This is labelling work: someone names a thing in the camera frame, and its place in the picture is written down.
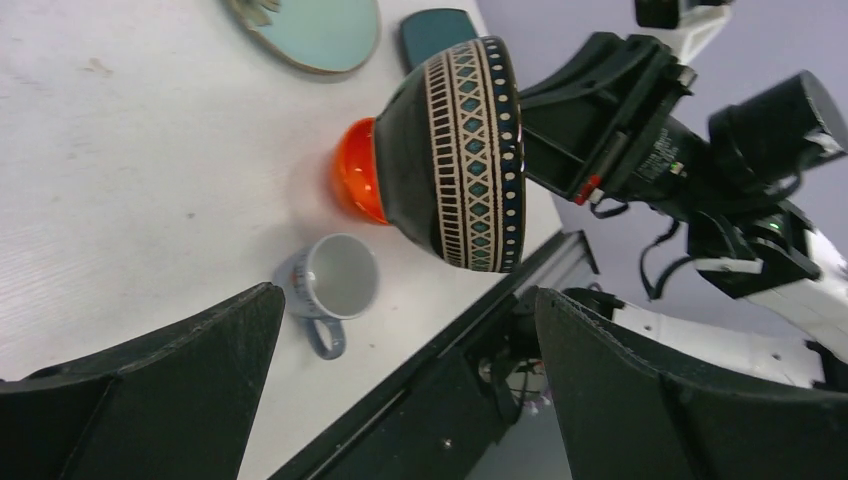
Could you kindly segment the black patterned bowl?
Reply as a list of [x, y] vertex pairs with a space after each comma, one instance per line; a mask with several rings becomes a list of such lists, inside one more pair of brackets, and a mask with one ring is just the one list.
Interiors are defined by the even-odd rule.
[[508, 49], [468, 40], [409, 73], [377, 116], [386, 221], [454, 267], [510, 273], [525, 234], [521, 111]]

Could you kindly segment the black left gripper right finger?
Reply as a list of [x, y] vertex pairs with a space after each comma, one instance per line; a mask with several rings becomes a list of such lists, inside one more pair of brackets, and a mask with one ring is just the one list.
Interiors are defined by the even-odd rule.
[[535, 324], [575, 479], [843, 479], [847, 397], [737, 373], [542, 289]]

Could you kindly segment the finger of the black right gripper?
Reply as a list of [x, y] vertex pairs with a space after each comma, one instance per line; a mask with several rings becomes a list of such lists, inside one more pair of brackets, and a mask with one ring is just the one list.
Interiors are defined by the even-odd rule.
[[572, 202], [619, 192], [696, 77], [655, 37], [591, 34], [519, 94], [527, 176]]

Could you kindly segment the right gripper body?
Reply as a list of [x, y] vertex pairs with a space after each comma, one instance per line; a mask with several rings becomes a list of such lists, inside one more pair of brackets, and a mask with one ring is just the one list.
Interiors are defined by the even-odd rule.
[[600, 189], [603, 200], [615, 200], [618, 207], [601, 209], [601, 219], [624, 213], [632, 203], [673, 219], [692, 216], [686, 187], [691, 168], [708, 153], [708, 142], [671, 115], [676, 104], [692, 94], [678, 81], [661, 81], [650, 89], [604, 86], [599, 101], [621, 108], [633, 97], [636, 105], [617, 122], [625, 135], [624, 150], [605, 172]]

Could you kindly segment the orange bowl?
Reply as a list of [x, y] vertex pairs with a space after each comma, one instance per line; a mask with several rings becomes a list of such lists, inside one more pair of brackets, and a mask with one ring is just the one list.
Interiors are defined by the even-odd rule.
[[388, 225], [377, 178], [375, 124], [375, 117], [365, 117], [345, 131], [334, 150], [330, 182], [338, 204], [348, 214]]

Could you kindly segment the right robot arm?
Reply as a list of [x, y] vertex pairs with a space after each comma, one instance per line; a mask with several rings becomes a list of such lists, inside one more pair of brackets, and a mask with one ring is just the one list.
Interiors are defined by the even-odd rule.
[[791, 196], [806, 171], [845, 156], [847, 129], [827, 90], [797, 73], [713, 114], [701, 138], [673, 109], [696, 74], [656, 38], [596, 32], [520, 94], [528, 177], [599, 218], [635, 203], [667, 216], [659, 243], [686, 252], [656, 279], [692, 266], [734, 300], [767, 308], [805, 338], [777, 339], [597, 300], [613, 323], [663, 346], [764, 380], [847, 389], [847, 262]]

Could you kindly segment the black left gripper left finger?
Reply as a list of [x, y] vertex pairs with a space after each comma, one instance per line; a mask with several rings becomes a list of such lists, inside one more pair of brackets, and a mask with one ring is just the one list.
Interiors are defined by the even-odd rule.
[[286, 305], [262, 283], [1, 386], [5, 479], [234, 479]]

